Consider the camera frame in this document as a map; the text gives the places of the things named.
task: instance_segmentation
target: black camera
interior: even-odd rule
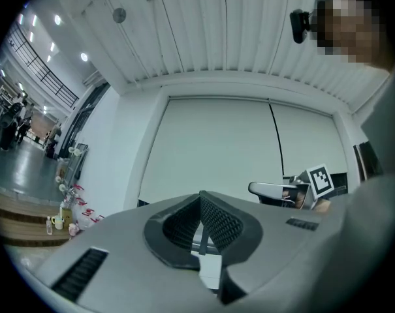
[[[293,31],[293,40],[302,43],[310,31],[309,12],[296,9],[290,13],[291,29]]]

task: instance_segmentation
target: black mesh grille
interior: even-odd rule
[[[301,220],[296,218],[288,219],[288,221],[286,221],[286,224],[303,228],[304,230],[309,230],[309,231],[315,231],[317,229],[317,226],[319,226],[317,222],[307,222],[306,220]]]
[[[164,222],[165,237],[176,246],[191,251],[193,237],[200,224],[200,203],[198,198],[178,210]]]
[[[222,252],[242,233],[241,220],[200,195],[202,223],[218,251]]]
[[[71,301],[76,301],[87,287],[89,281],[99,270],[107,257],[107,252],[89,249],[52,287],[52,289]]]

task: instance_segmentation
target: metal railing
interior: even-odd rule
[[[37,55],[30,43],[25,38],[18,24],[14,22],[7,35],[7,41],[13,50],[23,60],[28,69],[48,88],[51,92],[70,108],[78,100],[78,97],[64,85],[60,79],[46,66]]]

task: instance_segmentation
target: glossy floor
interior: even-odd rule
[[[24,138],[7,152],[0,150],[0,187],[42,200],[61,201],[55,182],[56,160]]]

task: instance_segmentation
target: white roller door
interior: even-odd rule
[[[283,152],[284,175],[325,163],[331,174],[346,173],[340,135],[331,117],[272,104]]]
[[[148,203],[199,190],[258,201],[251,181],[282,183],[276,129],[265,102],[171,100],[142,180]]]

